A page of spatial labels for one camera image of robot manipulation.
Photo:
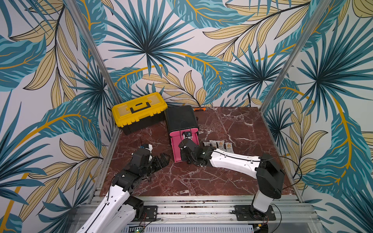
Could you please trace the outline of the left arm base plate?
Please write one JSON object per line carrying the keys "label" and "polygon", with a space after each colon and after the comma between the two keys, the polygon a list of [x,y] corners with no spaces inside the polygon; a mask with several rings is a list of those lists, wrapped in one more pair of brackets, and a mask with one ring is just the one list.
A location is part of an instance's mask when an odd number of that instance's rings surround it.
{"label": "left arm base plate", "polygon": [[134,221],[150,222],[157,219],[158,206],[148,205],[141,206],[137,212]]}

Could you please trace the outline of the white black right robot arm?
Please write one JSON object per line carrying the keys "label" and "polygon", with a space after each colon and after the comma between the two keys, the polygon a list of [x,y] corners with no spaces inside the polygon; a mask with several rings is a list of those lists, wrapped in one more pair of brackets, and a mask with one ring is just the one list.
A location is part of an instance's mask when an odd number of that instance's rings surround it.
{"label": "white black right robot arm", "polygon": [[215,147],[200,147],[188,138],[179,144],[179,148],[182,160],[196,166],[233,170],[255,178],[258,191],[251,205],[254,211],[266,213],[272,201],[282,196],[285,173],[269,154],[244,156]]}

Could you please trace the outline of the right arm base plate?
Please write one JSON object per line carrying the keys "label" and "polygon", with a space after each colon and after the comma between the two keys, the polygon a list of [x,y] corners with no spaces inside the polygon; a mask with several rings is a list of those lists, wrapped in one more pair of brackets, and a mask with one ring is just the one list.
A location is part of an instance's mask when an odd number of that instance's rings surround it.
{"label": "right arm base plate", "polygon": [[235,205],[232,211],[237,218],[237,221],[274,221],[276,220],[273,207],[270,205],[266,212],[260,212],[254,209],[251,205]]}

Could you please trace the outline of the black drawer cabinet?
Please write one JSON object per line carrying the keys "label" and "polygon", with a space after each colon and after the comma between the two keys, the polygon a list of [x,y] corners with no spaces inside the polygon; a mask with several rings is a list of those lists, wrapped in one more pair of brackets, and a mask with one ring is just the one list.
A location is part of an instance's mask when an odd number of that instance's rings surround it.
{"label": "black drawer cabinet", "polygon": [[193,133],[199,131],[199,125],[190,105],[170,107],[165,110],[168,133],[178,133],[179,131],[189,131]]}

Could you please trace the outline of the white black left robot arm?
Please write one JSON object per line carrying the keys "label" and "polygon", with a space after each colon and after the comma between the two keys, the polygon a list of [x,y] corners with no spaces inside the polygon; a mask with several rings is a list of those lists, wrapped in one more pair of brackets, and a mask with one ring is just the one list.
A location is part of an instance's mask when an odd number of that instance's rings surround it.
{"label": "white black left robot arm", "polygon": [[119,233],[134,219],[141,219],[143,201],[132,193],[145,178],[167,167],[170,159],[164,153],[152,156],[148,149],[135,151],[130,163],[113,178],[105,198],[77,232]]}

